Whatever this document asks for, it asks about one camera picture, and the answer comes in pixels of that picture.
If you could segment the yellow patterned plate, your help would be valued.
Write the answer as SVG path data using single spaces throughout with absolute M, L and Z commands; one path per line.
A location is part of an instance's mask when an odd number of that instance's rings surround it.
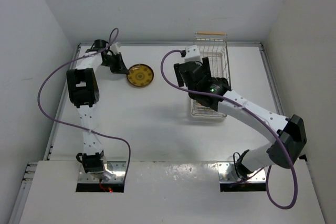
M 136 64 L 129 68 L 127 81 L 130 85 L 136 88 L 144 88 L 151 84 L 154 80 L 153 69 L 146 64 Z

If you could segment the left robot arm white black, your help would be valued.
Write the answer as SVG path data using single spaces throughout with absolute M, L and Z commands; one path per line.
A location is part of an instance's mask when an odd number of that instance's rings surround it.
M 74 69 L 66 73 L 70 102 L 77 108 L 83 132 L 83 151 L 77 154 L 85 173 L 102 181 L 113 177 L 113 170 L 108 167 L 102 143 L 92 131 L 98 127 L 96 108 L 100 99 L 95 72 L 99 66 L 110 68 L 112 73 L 129 74 L 119 46 L 115 42 L 95 40 L 86 50 Z

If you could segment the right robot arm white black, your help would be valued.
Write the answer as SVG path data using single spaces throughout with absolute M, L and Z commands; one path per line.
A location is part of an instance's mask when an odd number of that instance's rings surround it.
M 268 144 L 245 150 L 235 164 L 240 178 L 271 165 L 290 169 L 300 156 L 306 142 L 303 119 L 272 113 L 243 98 L 231 89 L 225 78 L 211 76 L 209 60 L 174 64 L 179 87 L 187 87 L 189 97 L 200 105 L 234 117 L 259 132 Z

